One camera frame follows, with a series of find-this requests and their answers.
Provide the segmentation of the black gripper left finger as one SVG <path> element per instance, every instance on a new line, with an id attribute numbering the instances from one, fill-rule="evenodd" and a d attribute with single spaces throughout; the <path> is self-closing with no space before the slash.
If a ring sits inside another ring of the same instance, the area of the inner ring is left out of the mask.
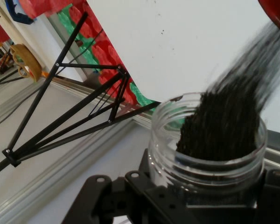
<path id="1" fill-rule="evenodd" d="M 64 224 L 112 224 L 127 216 L 133 224 L 185 224 L 185 207 L 149 176 L 148 152 L 138 170 L 111 180 L 106 175 L 89 177 L 68 210 Z"/>

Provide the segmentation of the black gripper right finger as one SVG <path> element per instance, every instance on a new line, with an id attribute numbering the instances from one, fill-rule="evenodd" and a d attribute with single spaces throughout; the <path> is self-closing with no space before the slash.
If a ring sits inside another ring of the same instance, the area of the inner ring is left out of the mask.
<path id="1" fill-rule="evenodd" d="M 256 212 L 258 224 L 280 224 L 280 170 L 266 172 Z"/>

